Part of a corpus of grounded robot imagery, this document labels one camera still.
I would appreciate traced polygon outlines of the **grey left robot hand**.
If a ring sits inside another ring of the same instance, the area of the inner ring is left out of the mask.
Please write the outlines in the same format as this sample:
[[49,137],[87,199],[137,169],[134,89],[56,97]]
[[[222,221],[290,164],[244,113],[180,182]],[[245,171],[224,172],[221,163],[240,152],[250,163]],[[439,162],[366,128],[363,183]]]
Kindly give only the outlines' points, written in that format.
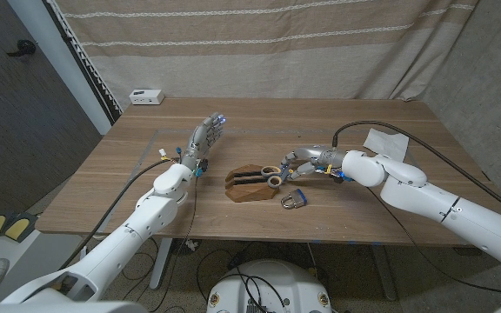
[[187,148],[181,157],[181,164],[194,170],[204,160],[213,144],[222,136],[226,119],[223,114],[214,112],[199,124],[189,138]]

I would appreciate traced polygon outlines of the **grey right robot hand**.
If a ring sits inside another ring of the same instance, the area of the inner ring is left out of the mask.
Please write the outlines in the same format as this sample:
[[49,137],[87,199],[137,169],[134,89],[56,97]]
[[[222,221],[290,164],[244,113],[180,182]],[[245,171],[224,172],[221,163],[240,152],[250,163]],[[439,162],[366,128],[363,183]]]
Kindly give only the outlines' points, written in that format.
[[[294,149],[288,153],[281,162],[281,178],[285,180],[294,180],[302,175],[309,175],[312,172],[320,172],[333,176],[336,180],[343,181],[344,174],[342,170],[345,152],[338,151],[336,148],[328,148],[322,145],[306,146]],[[290,166],[293,162],[304,161],[295,170],[290,172]]]

